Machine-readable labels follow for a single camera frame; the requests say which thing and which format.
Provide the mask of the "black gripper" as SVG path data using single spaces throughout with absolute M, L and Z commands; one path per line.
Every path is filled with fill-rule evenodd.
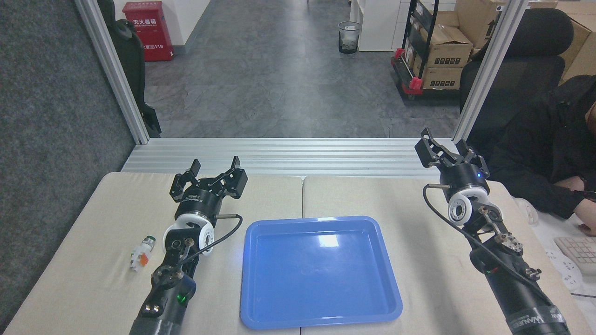
M 450 200 L 458 191 L 470 187 L 480 187 L 486 193 L 490 193 L 486 182 L 490 172 L 485 157 L 468 145 L 466 140 L 462 139 L 455 143 L 462 157 L 462 164 L 455 165 L 455 154 L 434 139 L 430 128 L 424 128 L 420 135 L 419 142 L 414 146 L 415 151 L 425 168 L 440 167 L 440 183 L 449 185 L 449 189 L 443 191 L 446 200 Z
M 235 155 L 230 169 L 219 174 L 207 182 L 207 190 L 194 186 L 185 190 L 187 184 L 198 185 L 196 176 L 200 170 L 198 159 L 182 174 L 176 174 L 170 189 L 170 196 L 175 203 L 179 203 L 175 212 L 175 219 L 182 214 L 201 214 L 209 222 L 216 222 L 216 215 L 220 213 L 222 199 L 230 196 L 240 199 L 248 181 L 247 173 L 240 166 L 240 158 Z

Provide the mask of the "person's right hand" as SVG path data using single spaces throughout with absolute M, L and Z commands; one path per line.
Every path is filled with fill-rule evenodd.
M 554 185 L 570 189 L 571 191 L 585 191 L 585 182 L 580 176 L 573 176 L 565 180 L 558 181 Z

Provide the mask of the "person's left hand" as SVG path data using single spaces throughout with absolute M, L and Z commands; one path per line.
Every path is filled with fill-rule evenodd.
M 589 237 L 596 236 L 596 203 L 583 199 L 573 210 L 574 214 L 582 222 L 578 226 L 579 231 Z

